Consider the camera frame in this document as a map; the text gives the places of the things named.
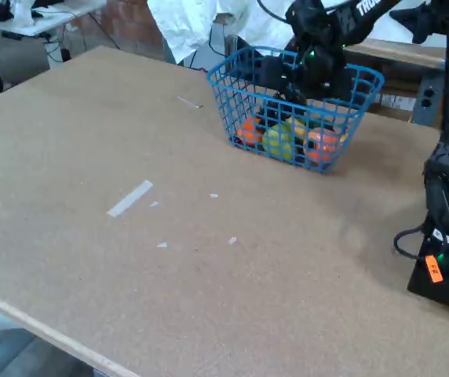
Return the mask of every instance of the orange tag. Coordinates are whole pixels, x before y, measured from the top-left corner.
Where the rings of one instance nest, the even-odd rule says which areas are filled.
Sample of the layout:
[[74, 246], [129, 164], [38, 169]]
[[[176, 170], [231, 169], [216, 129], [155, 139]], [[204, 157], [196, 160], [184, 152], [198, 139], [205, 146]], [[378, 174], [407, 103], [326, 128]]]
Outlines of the orange tag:
[[439, 265], [437, 264], [436, 257], [433, 255], [425, 257], [425, 263], [427, 264], [427, 269], [429, 269], [430, 278], [433, 283], [439, 283], [444, 280]]

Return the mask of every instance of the wire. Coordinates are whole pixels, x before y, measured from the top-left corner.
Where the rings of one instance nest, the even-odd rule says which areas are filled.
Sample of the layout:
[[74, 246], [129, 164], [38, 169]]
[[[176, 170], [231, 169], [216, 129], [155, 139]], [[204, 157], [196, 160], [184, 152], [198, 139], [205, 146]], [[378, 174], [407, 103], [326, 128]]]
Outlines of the wire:
[[198, 51], [195, 51], [194, 53], [193, 53], [193, 58], [192, 58], [192, 61], [190, 62], [190, 66], [188, 67], [188, 68], [191, 68], [192, 66], [193, 66], [193, 61], [195, 60], [195, 56], [196, 56], [196, 53], [197, 53]]
[[[46, 51], [46, 56], [49, 57], [51, 60], [55, 61], [56, 63], [63, 63], [63, 60], [56, 60], [54, 57], [52, 57], [50, 54], [51, 53], [55, 53], [58, 49], [62, 49], [64, 48], [64, 36], [65, 36], [65, 32], [66, 32], [66, 27], [63, 26], [62, 27], [62, 36], [60, 37], [60, 39], [57, 39], [57, 47], [55, 49], [53, 49], [52, 51]], [[45, 42], [46, 45], [52, 45], [55, 42], [51, 42], [49, 39], [47, 39], [47, 41]]]
[[116, 46], [117, 49], [119, 49], [120, 51], [122, 51], [122, 49], [120, 49], [120, 46], [118, 46], [118, 44], [115, 42], [115, 40], [113, 39], [113, 37], [111, 37], [108, 32], [103, 28], [103, 26], [99, 23], [99, 21], [96, 20], [96, 17], [94, 17], [92, 15], [92, 13], [88, 13], [90, 18], [93, 20], [93, 22], [95, 22], [97, 24], [97, 26], [102, 30], [102, 32], [108, 37], [108, 39]]
[[[284, 22], [285, 24], [289, 24], [289, 22], [287, 22], [287, 20], [285, 18], [282, 18], [281, 16], [277, 16], [276, 14], [274, 14], [274, 12], [272, 12], [270, 9], [268, 9], [265, 4], [263, 4], [262, 0], [256, 0], [257, 4], [261, 7], [261, 9], [263, 9], [266, 13], [268, 13], [271, 17], [275, 18], [276, 20], [280, 21], [280, 22]], [[340, 9], [341, 7], [351, 4], [353, 2], [357, 2], [358, 0], [346, 0], [344, 2], [341, 2], [337, 5], [332, 5], [332, 6], [328, 6], [327, 8], [324, 8], [324, 10], [326, 12], [331, 12], [333, 10], [337, 10]]]
[[[434, 221], [434, 224], [437, 227], [437, 229], [439, 229], [441, 236], [443, 237], [440, 251], [438, 251], [437, 253], [434, 254], [434, 257], [437, 257], [438, 255], [441, 255], [446, 251], [448, 243], [447, 243], [447, 237], [446, 237], [445, 231], [440, 227], [440, 225], [438, 223], [436, 223], [436, 221]], [[414, 259], [416, 261], [425, 260], [425, 256], [419, 256], [416, 254], [412, 254], [409, 251], [405, 251], [402, 247], [399, 246], [399, 240], [401, 238], [403, 238], [405, 236], [409, 236], [411, 234], [419, 233], [419, 232], [421, 232], [422, 228], [423, 228], [423, 224], [417, 226], [416, 228], [403, 230], [402, 232], [397, 233], [396, 236], [394, 237], [394, 248], [396, 249], [396, 251], [399, 254], [401, 254], [403, 257], [406, 257], [409, 259]]]
[[265, 4], [263, 4], [263, 2], [261, 0], [256, 0], [257, 4], [261, 7], [261, 9], [263, 9], [266, 13], [268, 13], [271, 17], [275, 18], [276, 20], [280, 21], [280, 22], [284, 22], [285, 24], [289, 24], [287, 22], [286, 19], [277, 16], [276, 14], [274, 14], [274, 12], [272, 12], [270, 9], [268, 9]]
[[[225, 35], [225, 26], [223, 25], [223, 35]], [[212, 45], [210, 44], [210, 42], [212, 41], [212, 27], [210, 28], [210, 35], [209, 35], [209, 47], [211, 50], [213, 50], [214, 53], [216, 53], [217, 55], [221, 55], [222, 57], [224, 57], [225, 55], [223, 53], [219, 53], [218, 51], [216, 51]]]
[[399, 246], [399, 240], [401, 238], [403, 238], [405, 236], [409, 236], [411, 234], [415, 234], [415, 233], [421, 232], [422, 227], [423, 227], [423, 224], [421, 224], [421, 225], [419, 225], [419, 226], [417, 226], [416, 228], [413, 228], [413, 229], [403, 230], [402, 232], [397, 233], [396, 236], [394, 237], [394, 248], [403, 257], [406, 257], [406, 258], [409, 258], [409, 259], [415, 259], [415, 260], [424, 259], [424, 258], [419, 257], [419, 256], [417, 256], [415, 254], [412, 254], [412, 253], [410, 253], [408, 251], [405, 251], [403, 248], [401, 248]]
[[[48, 14], [51, 14], [51, 13], [68, 13], [68, 14], [72, 14], [73, 16], [75, 16], [75, 19], [76, 19], [76, 20], [79, 19], [79, 16], [77, 16], [77, 15], [74, 14], [73, 12], [69, 12], [69, 11], [67, 11], [67, 10], [56, 10], [56, 11], [48, 12], [48, 11], [46, 11], [46, 10], [40, 10], [40, 9], [37, 9], [36, 12], [38, 12], [38, 13], [48, 13]], [[88, 50], [88, 48], [87, 48], [87, 45], [86, 45], [85, 35], [83, 34], [83, 27], [82, 27], [81, 23], [80, 23], [79, 29], [80, 29], [80, 33], [82, 34], [83, 50], [84, 50], [84, 52], [85, 52], [85, 51]]]
[[340, 9], [342, 6], [352, 4], [353, 2], [357, 2], [358, 0], [346, 0], [344, 2], [340, 2], [337, 5], [328, 6], [327, 8], [324, 8], [326, 12], [330, 12], [332, 10]]

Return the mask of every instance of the cork board surface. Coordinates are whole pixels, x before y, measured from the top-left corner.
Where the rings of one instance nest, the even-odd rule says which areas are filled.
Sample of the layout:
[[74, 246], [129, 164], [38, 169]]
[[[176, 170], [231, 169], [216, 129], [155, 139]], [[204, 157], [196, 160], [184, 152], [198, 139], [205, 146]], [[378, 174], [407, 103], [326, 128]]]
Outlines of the cork board surface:
[[372, 57], [381, 57], [433, 69], [444, 69], [446, 55], [446, 49], [441, 47], [389, 42], [372, 38], [366, 39], [359, 45], [348, 46], [345, 49], [354, 53], [363, 53]]
[[311, 173], [229, 146], [201, 72], [94, 50], [0, 95], [0, 311], [113, 376], [448, 375], [392, 253], [437, 138], [366, 115]]

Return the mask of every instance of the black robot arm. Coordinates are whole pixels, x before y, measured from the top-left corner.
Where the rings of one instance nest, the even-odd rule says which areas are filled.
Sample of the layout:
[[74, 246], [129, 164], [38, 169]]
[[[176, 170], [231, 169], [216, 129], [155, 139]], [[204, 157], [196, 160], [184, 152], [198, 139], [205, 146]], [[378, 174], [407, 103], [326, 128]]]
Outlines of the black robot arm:
[[[352, 85], [352, 78], [345, 76], [344, 47], [362, 42], [375, 21], [399, 2], [347, 1], [329, 12], [320, 0], [295, 0], [286, 13], [286, 22], [293, 28], [298, 51], [295, 68], [290, 70], [277, 61], [276, 66], [272, 64], [269, 77], [275, 77], [275, 69], [279, 72], [282, 65], [280, 76], [284, 81], [277, 80], [276, 86], [289, 101], [303, 103], [303, 96], [344, 96]], [[408, 289], [449, 305], [449, 0], [431, 0], [416, 9], [395, 11], [392, 16], [413, 33], [413, 42], [423, 42], [432, 33], [447, 36], [440, 140], [425, 162], [423, 172], [427, 215], [420, 226], [396, 235], [394, 246], [402, 255], [417, 260]], [[266, 67], [274, 59], [267, 60]], [[286, 82], [294, 90], [285, 90]], [[399, 246], [400, 238], [419, 231], [423, 231], [424, 240], [417, 254]], [[427, 277], [424, 262], [427, 256], [439, 262], [439, 269], [445, 276], [442, 284], [433, 284]]]

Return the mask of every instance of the basket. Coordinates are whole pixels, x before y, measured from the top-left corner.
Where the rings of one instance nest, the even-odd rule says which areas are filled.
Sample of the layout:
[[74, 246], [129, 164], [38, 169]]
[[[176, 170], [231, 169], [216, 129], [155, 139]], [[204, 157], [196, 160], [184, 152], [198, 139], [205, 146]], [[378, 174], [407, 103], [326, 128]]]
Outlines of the basket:
[[247, 47], [207, 75], [230, 143], [298, 167], [327, 172], [347, 149], [385, 81], [383, 75], [348, 64], [345, 69], [352, 70], [353, 83], [350, 101], [311, 99], [303, 106], [257, 85], [259, 63], [268, 55], [280, 55], [291, 67], [297, 56], [281, 49]]

